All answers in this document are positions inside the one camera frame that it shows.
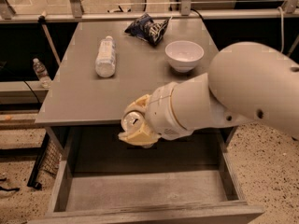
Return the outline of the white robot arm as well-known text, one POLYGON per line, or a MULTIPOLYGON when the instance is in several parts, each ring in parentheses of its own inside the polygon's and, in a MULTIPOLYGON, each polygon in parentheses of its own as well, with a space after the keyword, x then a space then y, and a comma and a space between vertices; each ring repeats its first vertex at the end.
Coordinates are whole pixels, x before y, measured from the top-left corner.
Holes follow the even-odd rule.
POLYGON ((222 49, 207 71, 170 82, 127 106, 119 139, 150 147, 205 128, 249 122, 299 137, 299 65, 281 52, 254 42, 222 49))

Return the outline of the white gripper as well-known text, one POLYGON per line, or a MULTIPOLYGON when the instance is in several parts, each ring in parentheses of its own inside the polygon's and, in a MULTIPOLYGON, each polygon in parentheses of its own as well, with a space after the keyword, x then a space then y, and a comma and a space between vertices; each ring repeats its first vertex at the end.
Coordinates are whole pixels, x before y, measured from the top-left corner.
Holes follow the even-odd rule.
POLYGON ((131 102, 124 114, 138 111, 147 123, 141 122, 119 133, 121 141, 138 147, 151 147, 162 137, 175 140, 193 133, 186 122, 191 114, 191 103, 186 98, 187 92, 182 83, 170 82, 156 89, 152 95, 145 94, 131 102))

